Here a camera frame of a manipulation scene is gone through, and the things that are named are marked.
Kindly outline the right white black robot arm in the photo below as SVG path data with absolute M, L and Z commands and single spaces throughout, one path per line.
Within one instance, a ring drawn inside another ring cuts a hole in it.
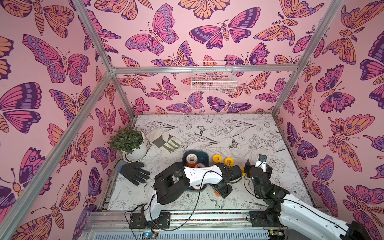
M 251 194 L 268 206 L 266 220 L 279 221 L 287 229 L 293 229 L 311 240 L 369 240 L 365 227 L 355 221 L 347 223 L 331 217 L 304 203 L 295 195 L 271 183 L 272 168 L 265 162 L 255 165 L 246 161 L 244 173 L 251 179 Z

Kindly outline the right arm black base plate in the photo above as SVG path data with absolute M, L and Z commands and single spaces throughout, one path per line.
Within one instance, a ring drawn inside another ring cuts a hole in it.
M 256 227 L 279 227 L 279 214 L 273 210 L 251 211 L 250 219 L 253 228 Z

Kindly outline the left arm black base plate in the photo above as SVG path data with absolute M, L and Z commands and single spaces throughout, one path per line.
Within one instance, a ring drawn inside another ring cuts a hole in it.
M 160 213 L 157 219 L 146 220 L 144 213 L 132 213 L 130 217 L 131 229 L 161 228 L 169 229 L 171 224 L 171 213 Z

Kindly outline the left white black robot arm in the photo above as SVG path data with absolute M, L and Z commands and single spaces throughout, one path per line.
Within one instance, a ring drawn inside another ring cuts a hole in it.
M 231 184 L 242 177 L 243 172 L 238 165 L 228 167 L 218 163 L 211 167 L 190 168 L 176 162 L 155 176 L 154 193 L 144 207 L 144 217 L 147 222 L 158 219 L 165 205 L 177 200 L 191 187 L 210 185 L 226 199 L 232 192 Z

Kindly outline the teal plastic storage tray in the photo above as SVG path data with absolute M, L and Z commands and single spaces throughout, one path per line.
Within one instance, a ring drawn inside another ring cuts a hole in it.
M 192 169 L 207 168 L 210 166 L 209 155 L 202 151 L 186 151 L 182 158 L 182 164 L 185 167 L 187 177 L 192 176 Z

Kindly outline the yellow sealing tape roll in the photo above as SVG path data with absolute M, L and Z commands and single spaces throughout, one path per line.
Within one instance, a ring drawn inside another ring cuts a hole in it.
M 235 161 L 230 157 L 225 158 L 224 163 L 229 167 L 233 167 L 235 165 Z
M 213 155 L 213 157 L 212 157 L 212 161 L 214 162 L 214 163 L 221 163 L 222 161 L 223 161 L 223 158 L 222 158 L 222 156 L 221 155 L 218 155 L 218 154 L 215 154 L 215 155 Z

